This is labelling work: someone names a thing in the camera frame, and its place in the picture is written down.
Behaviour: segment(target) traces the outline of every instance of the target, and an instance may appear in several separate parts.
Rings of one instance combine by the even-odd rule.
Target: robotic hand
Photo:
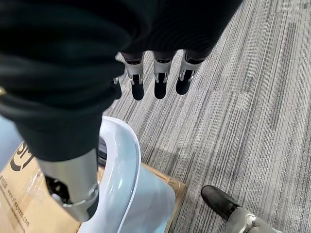
[[[184,49],[186,94],[242,0],[4,0],[0,5],[0,114],[15,122],[51,196],[79,221],[98,205],[102,112],[121,96],[123,63],[143,98],[143,53],[154,52],[155,96]]]

